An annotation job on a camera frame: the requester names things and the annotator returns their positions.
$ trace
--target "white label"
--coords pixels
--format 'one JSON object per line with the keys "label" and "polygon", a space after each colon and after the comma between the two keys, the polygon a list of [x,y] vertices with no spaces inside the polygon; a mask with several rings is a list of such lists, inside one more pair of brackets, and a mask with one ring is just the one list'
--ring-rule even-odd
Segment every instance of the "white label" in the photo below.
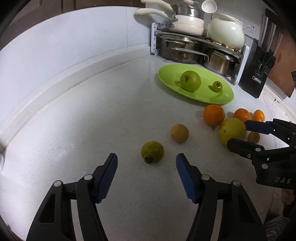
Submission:
{"label": "white label", "polygon": [[261,84],[261,80],[257,79],[255,76],[253,76],[253,80],[257,81],[259,84]]}

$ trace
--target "pot rack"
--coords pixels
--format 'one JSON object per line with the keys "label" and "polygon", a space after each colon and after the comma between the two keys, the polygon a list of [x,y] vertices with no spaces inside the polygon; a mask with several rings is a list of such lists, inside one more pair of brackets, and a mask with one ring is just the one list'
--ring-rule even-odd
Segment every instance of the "pot rack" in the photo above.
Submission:
{"label": "pot rack", "polygon": [[235,66],[233,76],[230,79],[228,79],[233,85],[238,84],[250,52],[249,46],[245,45],[241,50],[235,51],[225,45],[214,42],[209,38],[201,37],[197,35],[191,35],[191,34],[182,34],[182,33],[172,32],[168,29],[168,27],[169,25],[165,23],[152,23],[152,28],[151,28],[151,53],[152,54],[159,55],[159,52],[160,52],[160,49],[156,45],[157,35],[166,34],[171,36],[186,37],[191,40],[202,42],[211,47],[214,47],[215,49],[219,49],[227,54],[233,55],[239,59],[239,63],[236,64]]}

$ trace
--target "knife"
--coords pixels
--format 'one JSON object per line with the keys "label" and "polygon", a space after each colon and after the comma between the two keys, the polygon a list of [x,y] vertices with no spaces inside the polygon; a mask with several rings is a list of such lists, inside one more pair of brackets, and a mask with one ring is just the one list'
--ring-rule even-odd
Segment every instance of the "knife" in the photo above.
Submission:
{"label": "knife", "polygon": [[279,49],[279,45],[281,44],[282,39],[283,39],[283,35],[279,33],[278,40],[276,41],[276,47],[274,48],[274,56],[276,56],[276,52]]}
{"label": "knife", "polygon": [[259,35],[259,41],[258,46],[261,47],[263,40],[265,38],[266,30],[268,25],[268,17],[266,15],[262,15],[262,21],[261,21],[261,27],[260,27],[260,35]]}
{"label": "knife", "polygon": [[272,44],[272,40],[274,38],[274,34],[276,32],[276,25],[274,23],[271,23],[268,39],[267,39],[267,49],[266,51],[269,52],[270,46]]}

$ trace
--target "electrical socket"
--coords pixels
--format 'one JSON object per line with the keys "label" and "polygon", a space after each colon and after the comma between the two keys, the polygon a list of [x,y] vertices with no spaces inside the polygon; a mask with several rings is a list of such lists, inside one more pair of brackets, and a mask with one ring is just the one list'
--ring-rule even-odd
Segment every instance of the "electrical socket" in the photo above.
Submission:
{"label": "electrical socket", "polygon": [[244,26],[251,25],[251,27],[244,29],[244,34],[250,36],[251,38],[259,39],[260,26],[242,17],[240,18],[240,20],[244,24]]}

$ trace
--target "oppein logo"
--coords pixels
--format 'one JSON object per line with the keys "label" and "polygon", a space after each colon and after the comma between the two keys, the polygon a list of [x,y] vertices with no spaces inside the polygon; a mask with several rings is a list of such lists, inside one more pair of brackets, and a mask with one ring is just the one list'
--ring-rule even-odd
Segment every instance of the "oppein logo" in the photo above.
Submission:
{"label": "oppein logo", "polygon": [[[275,181],[274,181],[274,182],[278,183],[278,182],[279,182],[279,180],[280,180],[280,178],[279,178],[279,177],[276,177],[276,179],[275,179]],[[289,184],[289,183],[290,183],[290,181],[291,181],[291,178],[287,179],[287,182],[286,182],[286,184]],[[280,183],[285,183],[285,179],[283,178],[283,179],[280,181]]]}
{"label": "oppein logo", "polygon": [[253,80],[257,81],[259,84],[261,84],[261,80],[257,79],[255,76],[253,76]]}

